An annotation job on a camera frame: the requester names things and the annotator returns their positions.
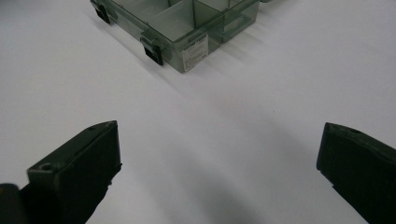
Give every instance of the translucent organizer box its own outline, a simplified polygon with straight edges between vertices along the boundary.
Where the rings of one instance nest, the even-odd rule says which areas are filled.
[[[156,63],[194,67],[256,20],[260,0],[91,0],[105,22],[139,40]]]

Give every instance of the dark plastic part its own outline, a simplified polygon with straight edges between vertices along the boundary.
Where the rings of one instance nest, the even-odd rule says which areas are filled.
[[[156,62],[159,65],[163,65],[163,56],[161,54],[161,49],[158,46],[154,46],[154,52],[151,52],[149,49],[145,48],[146,55],[152,59],[152,61]]]
[[[110,24],[110,19],[107,16],[107,12],[104,6],[100,5],[98,9],[96,10],[96,14],[98,15],[98,17],[100,17],[103,21],[107,22],[108,24]]]
[[[0,185],[0,223],[28,224],[20,190],[13,184]]]
[[[91,126],[28,171],[21,190],[31,223],[85,223],[120,170],[116,121]]]
[[[370,224],[396,223],[396,150],[365,133],[326,123],[318,170]]]

